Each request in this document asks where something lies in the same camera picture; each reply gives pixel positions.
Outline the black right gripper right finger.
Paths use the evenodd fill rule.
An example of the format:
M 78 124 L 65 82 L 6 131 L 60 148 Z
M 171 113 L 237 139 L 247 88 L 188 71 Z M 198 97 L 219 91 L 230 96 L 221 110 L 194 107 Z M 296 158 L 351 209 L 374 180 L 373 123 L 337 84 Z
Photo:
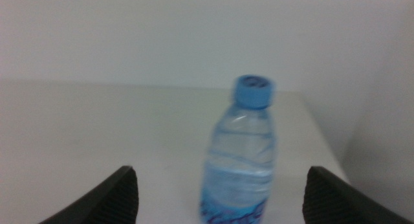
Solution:
M 306 224 L 413 224 L 322 166 L 307 173 L 302 213 Z

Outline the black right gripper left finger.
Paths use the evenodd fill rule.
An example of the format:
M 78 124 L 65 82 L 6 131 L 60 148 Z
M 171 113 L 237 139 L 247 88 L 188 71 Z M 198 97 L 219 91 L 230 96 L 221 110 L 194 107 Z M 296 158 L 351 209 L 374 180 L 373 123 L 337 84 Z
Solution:
M 138 183 L 132 166 L 122 166 L 84 196 L 41 224 L 135 224 Z

